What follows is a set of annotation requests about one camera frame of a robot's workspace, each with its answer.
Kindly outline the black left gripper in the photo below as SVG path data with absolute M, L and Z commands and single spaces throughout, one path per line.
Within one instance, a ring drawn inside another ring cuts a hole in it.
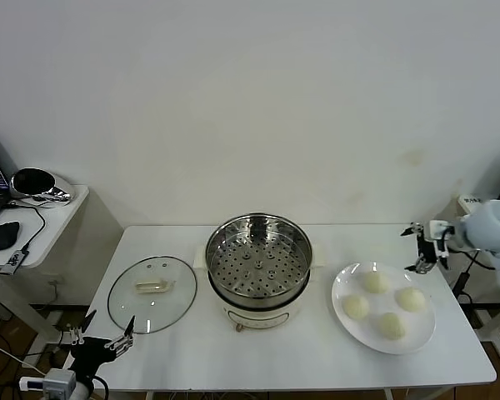
M 111 352 L 123 355 L 133 346 L 134 316 L 130 319 L 123 334 L 113 340 L 85 337 L 85 332 L 96 312 L 94 310 L 88 313 L 77 326 L 68 324 L 60 329 L 58 344 L 75 345 L 72 346 L 73 362 L 70 369 L 77 375 L 95 375 L 104 363 L 111 361 Z

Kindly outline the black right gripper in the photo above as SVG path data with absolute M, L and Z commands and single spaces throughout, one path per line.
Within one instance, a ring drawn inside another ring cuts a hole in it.
M 400 234 L 401 237 L 416 235 L 417 259 L 413 265 L 405 267 L 406 271 L 416 274 L 427 274 L 438 261 L 436 247 L 433 242 L 427 241 L 424 235 L 424 225 L 421 222 L 412 222 Z

